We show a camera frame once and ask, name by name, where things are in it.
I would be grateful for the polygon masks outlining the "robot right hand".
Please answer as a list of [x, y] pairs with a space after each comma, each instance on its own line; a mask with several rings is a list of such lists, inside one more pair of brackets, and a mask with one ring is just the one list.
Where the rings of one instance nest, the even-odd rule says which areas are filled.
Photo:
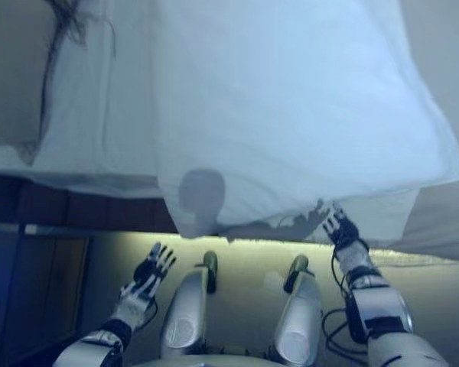
[[359, 230], [355, 223], [345, 213], [343, 208], [335, 203], [334, 212], [322, 224], [323, 230], [336, 249], [346, 248], [360, 239]]

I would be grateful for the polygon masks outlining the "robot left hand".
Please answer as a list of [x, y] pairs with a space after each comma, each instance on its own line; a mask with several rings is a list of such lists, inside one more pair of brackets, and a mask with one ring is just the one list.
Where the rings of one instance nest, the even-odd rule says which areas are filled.
[[132, 280], [121, 288], [112, 318], [121, 320], [132, 331], [141, 329], [148, 322], [148, 309], [155, 302], [161, 282], [176, 260], [173, 250], [156, 242], [134, 270]]

